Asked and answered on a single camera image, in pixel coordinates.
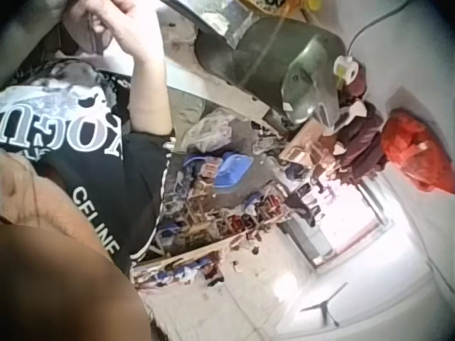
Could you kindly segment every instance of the person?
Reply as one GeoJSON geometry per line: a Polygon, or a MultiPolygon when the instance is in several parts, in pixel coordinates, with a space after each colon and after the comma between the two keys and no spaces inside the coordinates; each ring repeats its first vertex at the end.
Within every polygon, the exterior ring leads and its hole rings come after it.
{"type": "Polygon", "coordinates": [[[0,92],[1,222],[57,231],[125,274],[154,236],[172,131],[164,49],[148,0],[80,0],[134,59],[131,132],[91,65],[52,60],[0,92]]]}

